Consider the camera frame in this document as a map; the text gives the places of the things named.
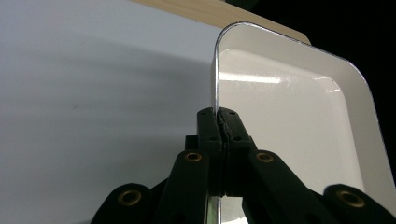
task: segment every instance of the white tray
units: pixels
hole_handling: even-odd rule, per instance
[[[396,214],[373,98],[352,63],[239,22],[222,31],[213,65],[214,107],[235,110],[258,148],[274,151],[318,193],[346,184]]]

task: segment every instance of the tray rim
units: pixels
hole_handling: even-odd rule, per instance
[[[375,150],[371,150],[371,151],[367,151],[365,150],[364,153],[366,154],[370,154],[368,155],[368,157],[373,156],[373,154],[380,154],[379,157],[376,157],[377,159],[380,159],[379,161],[377,161],[378,163],[375,164],[375,162],[370,162],[368,164],[365,164],[365,162],[369,161],[369,160],[361,160],[361,156],[358,156],[358,163],[360,166],[360,170],[361,170],[361,178],[363,181],[363,186],[364,186],[364,191],[369,194],[371,197],[373,197],[375,200],[377,200],[378,202],[382,203],[383,206],[387,207],[387,209],[393,214],[396,215],[396,202],[393,202],[393,199],[396,199],[396,189],[395,186],[392,184],[393,183],[393,177],[390,171],[390,165],[389,165],[389,159],[388,156],[386,154],[386,150],[385,150],[385,145],[383,142],[383,138],[382,138],[382,134],[381,134],[381,130],[379,128],[379,123],[378,123],[378,118],[376,115],[376,111],[375,111],[375,104],[374,104],[374,99],[373,99],[373,95],[370,91],[370,88],[368,86],[367,81],[365,80],[364,76],[362,75],[362,73],[359,71],[359,69],[350,61],[348,61],[347,59],[334,55],[326,50],[323,49],[319,49],[316,47],[313,47],[311,45],[307,45],[304,42],[301,42],[299,40],[296,40],[294,38],[291,38],[289,36],[286,35],[282,35],[280,33],[277,33],[275,31],[272,31],[270,29],[261,27],[258,24],[249,22],[249,21],[239,21],[239,22],[235,22],[230,24],[229,26],[225,27],[221,33],[219,34],[218,40],[216,42],[216,46],[215,46],[215,54],[214,54],[214,58],[213,58],[213,62],[212,62],[212,86],[211,86],[211,90],[212,90],[212,106],[215,108],[214,112],[216,115],[216,112],[219,110],[219,102],[220,102],[220,98],[219,98],[219,56],[222,53],[222,50],[220,50],[220,45],[221,45],[221,41],[223,39],[224,36],[227,35],[227,33],[232,30],[235,27],[238,26],[249,26],[249,27],[253,27],[259,30],[262,30],[263,32],[266,32],[268,34],[271,35],[276,35],[279,38],[283,38],[285,41],[289,41],[290,43],[293,43],[295,45],[299,45],[302,46],[303,48],[308,48],[309,50],[312,50],[314,52],[318,52],[324,55],[327,55],[328,57],[332,57],[340,62],[342,62],[346,67],[348,67],[348,69],[351,69],[353,72],[359,74],[359,78],[361,79],[361,81],[364,83],[364,88],[366,88],[366,90],[368,91],[368,97],[366,97],[369,101],[368,106],[371,107],[369,109],[372,110],[372,120],[368,120],[371,121],[370,125],[373,127],[373,129],[370,131],[372,133],[375,134],[374,136],[374,142],[376,144],[378,148],[378,151]],[[355,132],[356,132],[356,128],[352,127],[352,121],[351,122],[351,129],[352,129],[352,134],[353,134],[353,141],[355,143],[355,148],[356,148],[356,152],[357,154],[362,154],[363,151],[359,151],[358,147],[356,146],[357,141],[360,141],[360,139],[357,139],[355,136]],[[363,172],[362,167],[364,168],[365,166],[372,166],[373,164],[375,165],[379,165],[380,166],[380,170],[385,172],[385,174],[377,174],[374,175],[375,177],[375,181],[370,181],[369,178],[372,176],[368,176],[368,172]],[[386,192],[381,191],[376,189],[377,183],[378,183],[378,179],[381,180],[381,184],[387,184],[385,186]]]

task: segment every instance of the wooden board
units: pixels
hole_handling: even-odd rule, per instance
[[[177,14],[192,20],[224,28],[236,21],[250,21],[273,30],[282,35],[289,36],[305,44],[310,44],[309,39],[302,33],[289,27],[267,20],[263,17],[245,11],[239,7],[219,0],[133,0],[137,3]]]

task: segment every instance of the black mechanical linkage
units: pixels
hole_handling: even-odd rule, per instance
[[[323,196],[307,188],[274,152],[258,150],[238,114],[220,108],[197,113],[197,135],[187,135],[167,179],[153,189],[114,189],[92,224],[204,224],[209,197],[242,197],[250,224],[396,224],[362,191],[333,185]]]

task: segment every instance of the brass insert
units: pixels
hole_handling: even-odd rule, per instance
[[[256,157],[259,161],[263,161],[263,162],[271,162],[274,160],[273,156],[265,152],[257,153]]]
[[[344,189],[338,190],[336,192],[336,195],[341,201],[348,204],[349,206],[361,208],[364,207],[365,205],[363,198],[347,190]]]
[[[123,206],[132,206],[142,199],[142,194],[139,190],[129,189],[120,194],[118,202]]]
[[[202,158],[201,154],[196,152],[190,152],[186,155],[186,161],[200,161]]]

